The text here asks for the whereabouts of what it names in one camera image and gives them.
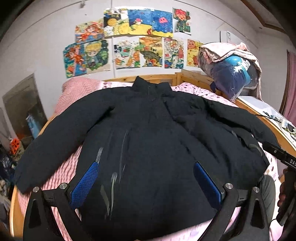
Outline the right hand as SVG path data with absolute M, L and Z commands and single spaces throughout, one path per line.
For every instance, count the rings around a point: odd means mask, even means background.
M 286 199 L 286 195 L 285 195 L 285 178 L 284 178 L 284 181 L 281 183 L 281 186 L 280 186 L 280 194 L 279 194 L 279 200 L 277 202 L 277 206 L 281 207 L 285 199 Z

